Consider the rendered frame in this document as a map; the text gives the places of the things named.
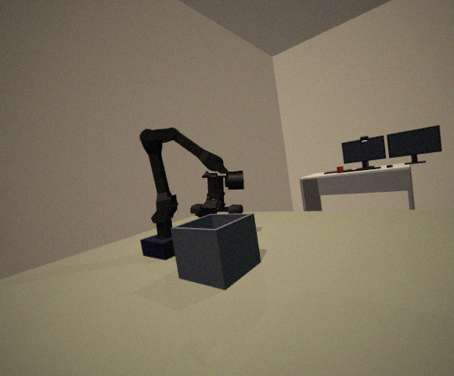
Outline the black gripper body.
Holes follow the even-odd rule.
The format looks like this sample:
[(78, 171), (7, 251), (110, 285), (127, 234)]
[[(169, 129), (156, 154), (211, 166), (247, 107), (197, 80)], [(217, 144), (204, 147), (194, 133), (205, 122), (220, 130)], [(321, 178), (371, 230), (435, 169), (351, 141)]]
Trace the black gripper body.
[[(232, 204), (228, 207), (225, 207), (224, 203), (224, 190), (208, 190), (207, 197), (211, 197), (211, 200), (215, 200), (215, 197), (219, 197), (220, 201), (223, 203), (223, 212), (228, 212), (229, 214), (241, 214), (243, 213), (243, 206), (241, 204)], [(202, 205), (195, 204), (190, 208), (191, 214), (202, 215)]]

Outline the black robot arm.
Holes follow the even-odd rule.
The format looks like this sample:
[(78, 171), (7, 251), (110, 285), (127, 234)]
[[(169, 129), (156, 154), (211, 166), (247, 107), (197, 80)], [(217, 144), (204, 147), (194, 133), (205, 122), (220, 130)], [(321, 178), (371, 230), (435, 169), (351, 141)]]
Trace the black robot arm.
[[(173, 218), (178, 205), (176, 194), (172, 195), (168, 187), (161, 156), (162, 143), (174, 140), (198, 157), (209, 170), (226, 174), (218, 175), (217, 173), (205, 172), (202, 178), (207, 178), (208, 190), (224, 190), (223, 177), (225, 177), (225, 187), (228, 187), (229, 190), (244, 190), (243, 171), (229, 172), (219, 156), (204, 150), (176, 128), (144, 129), (139, 138), (149, 156), (157, 189), (157, 211), (151, 217), (152, 222), (156, 223), (157, 226), (157, 236), (154, 236), (157, 239), (163, 240), (171, 237), (171, 218)], [(217, 214), (217, 212), (222, 212), (223, 203), (219, 197), (215, 197), (215, 200), (207, 197), (201, 208), (204, 216)]]

